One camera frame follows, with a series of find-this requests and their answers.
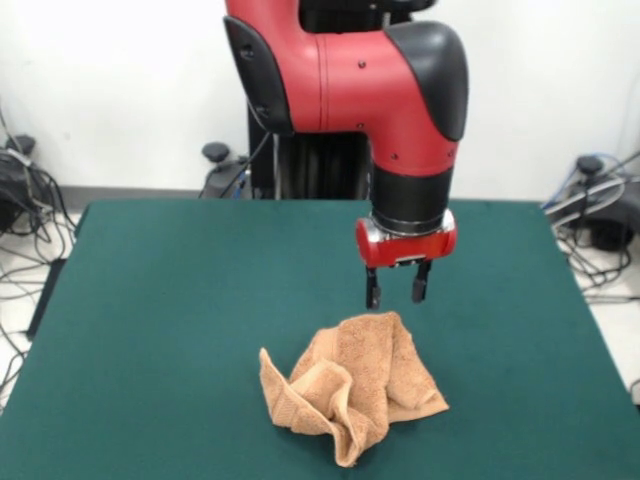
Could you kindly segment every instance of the floor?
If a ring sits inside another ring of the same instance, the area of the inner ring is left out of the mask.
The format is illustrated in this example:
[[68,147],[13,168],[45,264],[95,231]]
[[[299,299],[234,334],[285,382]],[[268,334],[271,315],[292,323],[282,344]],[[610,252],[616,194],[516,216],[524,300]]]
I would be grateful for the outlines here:
[[[64,250],[68,254],[71,249],[71,239],[68,232],[63,230],[62,236],[60,236],[51,224],[48,226],[48,232],[52,242],[50,244],[39,242],[40,254],[47,259],[57,258],[63,252],[63,241]],[[20,257],[15,253],[31,257],[31,259]],[[640,296],[640,240],[636,239],[631,245],[631,253],[633,258],[638,261],[632,263],[615,283],[592,293]],[[595,250],[585,252],[585,255],[592,262],[603,267],[615,266],[618,262],[616,255]],[[42,289],[48,271],[48,267],[34,262],[34,260],[38,261],[39,256],[34,248],[32,237],[8,235],[0,237],[0,269],[4,270],[4,272],[0,272],[0,322],[2,322],[5,331],[9,333],[15,346],[22,352],[28,352],[30,344],[21,332],[25,331],[31,322],[40,295],[39,290]],[[10,274],[8,277],[5,275],[5,272],[25,267],[29,267],[29,269]],[[620,377],[629,389],[633,382],[640,379],[640,302],[592,305],[590,308],[618,368]],[[13,362],[10,375],[20,367],[21,359],[7,341],[1,339],[0,383],[2,383],[2,377],[13,357],[17,358]],[[0,413],[2,407],[9,400],[13,384],[14,382],[11,382],[8,388],[0,392]],[[640,404],[640,385],[633,390],[633,400],[636,404]]]

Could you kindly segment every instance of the black cover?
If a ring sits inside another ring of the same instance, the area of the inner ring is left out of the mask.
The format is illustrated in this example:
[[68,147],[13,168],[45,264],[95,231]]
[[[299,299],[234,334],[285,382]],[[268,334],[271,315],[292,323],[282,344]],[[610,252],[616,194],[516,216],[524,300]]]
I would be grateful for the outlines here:
[[449,203],[453,169],[410,177],[373,168],[371,204],[376,223],[391,232],[422,235],[440,227]]
[[469,74],[462,41],[447,25],[391,25],[385,33],[407,59],[438,131],[457,142],[464,134]]
[[280,68],[262,35],[241,20],[225,17],[233,58],[260,125],[271,133],[291,135],[293,125]]

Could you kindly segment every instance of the towel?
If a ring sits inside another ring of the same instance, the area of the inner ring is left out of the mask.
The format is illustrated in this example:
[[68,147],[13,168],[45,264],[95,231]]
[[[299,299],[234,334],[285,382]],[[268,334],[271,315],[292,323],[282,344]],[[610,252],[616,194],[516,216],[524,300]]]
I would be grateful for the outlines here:
[[260,381],[274,425],[330,434],[335,460],[352,467],[389,424],[449,406],[394,312],[349,318],[318,331],[287,380],[260,351]]

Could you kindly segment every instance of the table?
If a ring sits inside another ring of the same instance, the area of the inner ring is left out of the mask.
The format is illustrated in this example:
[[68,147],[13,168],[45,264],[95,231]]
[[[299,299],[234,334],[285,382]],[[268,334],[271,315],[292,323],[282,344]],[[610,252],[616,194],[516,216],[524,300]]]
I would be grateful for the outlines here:
[[428,299],[381,272],[451,410],[393,425],[354,469],[271,425],[265,346],[288,372],[362,313],[365,203],[93,204],[4,416],[0,479],[634,479],[640,417],[546,220],[454,202]]

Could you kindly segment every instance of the screw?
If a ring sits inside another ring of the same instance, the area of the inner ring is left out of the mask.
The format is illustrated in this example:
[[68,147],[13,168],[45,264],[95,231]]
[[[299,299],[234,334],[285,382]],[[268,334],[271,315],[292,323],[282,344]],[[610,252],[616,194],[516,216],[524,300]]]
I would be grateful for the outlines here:
[[253,60],[253,47],[245,45],[240,49],[240,56],[245,60]]

